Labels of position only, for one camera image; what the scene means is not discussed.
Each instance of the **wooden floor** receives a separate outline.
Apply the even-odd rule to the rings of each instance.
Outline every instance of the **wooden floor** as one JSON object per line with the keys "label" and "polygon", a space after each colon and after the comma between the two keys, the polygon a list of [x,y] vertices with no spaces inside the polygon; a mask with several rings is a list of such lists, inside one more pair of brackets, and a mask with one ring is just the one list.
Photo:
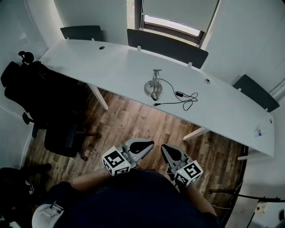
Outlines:
{"label": "wooden floor", "polygon": [[[155,147],[139,163],[141,168],[154,169],[168,178],[167,165],[162,158],[160,145],[175,144],[185,149],[186,153],[194,160],[196,159],[202,167],[204,173],[196,186],[204,197],[218,207],[232,207],[229,205],[230,195],[224,193],[210,195],[208,190],[238,187],[242,161],[238,161],[237,157],[243,154],[243,145],[212,132],[184,142],[183,136],[196,130],[197,126],[103,90],[102,95],[109,106],[109,110],[104,111],[89,88],[86,87],[85,90],[88,97],[85,99],[87,116],[85,127],[89,132],[101,133],[102,137],[86,138],[82,150],[89,159],[84,162],[79,155],[68,158],[47,151],[44,148],[45,131],[40,130],[37,138],[30,144],[26,166],[52,164],[52,170],[48,173],[48,179],[45,182],[47,190],[61,181],[67,181],[102,167],[101,155],[112,146],[119,146],[130,138],[149,138],[155,142]],[[37,175],[32,182],[37,184],[39,179]],[[221,219],[227,212],[225,209],[215,208],[215,210]]]}

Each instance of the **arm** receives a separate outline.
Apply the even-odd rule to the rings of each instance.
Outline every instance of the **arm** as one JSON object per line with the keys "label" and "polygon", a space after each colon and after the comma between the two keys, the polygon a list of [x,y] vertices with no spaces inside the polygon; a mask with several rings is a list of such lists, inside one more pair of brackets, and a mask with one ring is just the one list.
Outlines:
{"label": "arm", "polygon": [[105,168],[101,168],[95,172],[76,177],[69,183],[72,188],[78,191],[91,191],[111,177],[112,175]]}
{"label": "arm", "polygon": [[180,193],[186,197],[202,213],[209,212],[215,216],[216,212],[212,205],[201,195],[201,193],[192,185],[182,187],[178,185]]}

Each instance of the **gray desk divider panel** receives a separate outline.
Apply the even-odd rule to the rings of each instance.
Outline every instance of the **gray desk divider panel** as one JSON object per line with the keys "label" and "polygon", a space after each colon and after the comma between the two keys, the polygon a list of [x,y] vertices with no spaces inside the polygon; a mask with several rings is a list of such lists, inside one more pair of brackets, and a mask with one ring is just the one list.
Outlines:
{"label": "gray desk divider panel", "polygon": [[169,37],[149,33],[141,30],[128,29],[128,45],[137,48],[141,46],[143,50],[161,54],[200,69],[204,64],[208,52],[189,45],[185,42]]}
{"label": "gray desk divider panel", "polygon": [[61,28],[61,32],[65,39],[90,41],[93,38],[95,41],[104,42],[101,28],[98,25],[64,27]]}
{"label": "gray desk divider panel", "polygon": [[234,85],[234,88],[241,89],[241,92],[247,95],[250,99],[254,100],[262,108],[268,109],[268,112],[272,112],[280,105],[271,97],[259,84],[252,80],[246,74],[243,75]]}

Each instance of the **dark blue shirt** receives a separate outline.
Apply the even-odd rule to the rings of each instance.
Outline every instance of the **dark blue shirt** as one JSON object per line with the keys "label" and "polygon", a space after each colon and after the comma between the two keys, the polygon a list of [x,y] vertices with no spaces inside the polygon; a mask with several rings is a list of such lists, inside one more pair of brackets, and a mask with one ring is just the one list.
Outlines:
{"label": "dark blue shirt", "polygon": [[164,176],[148,170],[112,177],[89,194],[62,182],[51,188],[45,204],[55,200],[65,209],[57,228],[223,227],[213,214],[199,212]]}

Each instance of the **white desk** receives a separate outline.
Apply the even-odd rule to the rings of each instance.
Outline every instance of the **white desk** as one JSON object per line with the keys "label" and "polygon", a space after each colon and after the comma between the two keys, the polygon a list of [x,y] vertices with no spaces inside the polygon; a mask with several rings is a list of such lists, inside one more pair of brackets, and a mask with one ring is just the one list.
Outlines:
{"label": "white desk", "polygon": [[[183,110],[182,104],[160,105],[156,109],[202,127],[195,137],[210,130],[273,156],[273,116],[229,84],[198,69],[124,45],[80,40],[58,41],[40,61],[52,70],[93,85],[95,90],[97,86],[151,107],[154,103],[177,102],[164,81],[160,81],[163,92],[157,102],[144,93],[144,84],[152,79],[153,69],[162,69],[160,77],[169,81],[175,91],[188,95],[197,92],[198,102],[188,111]],[[254,132],[259,128],[267,132],[256,138]]]}

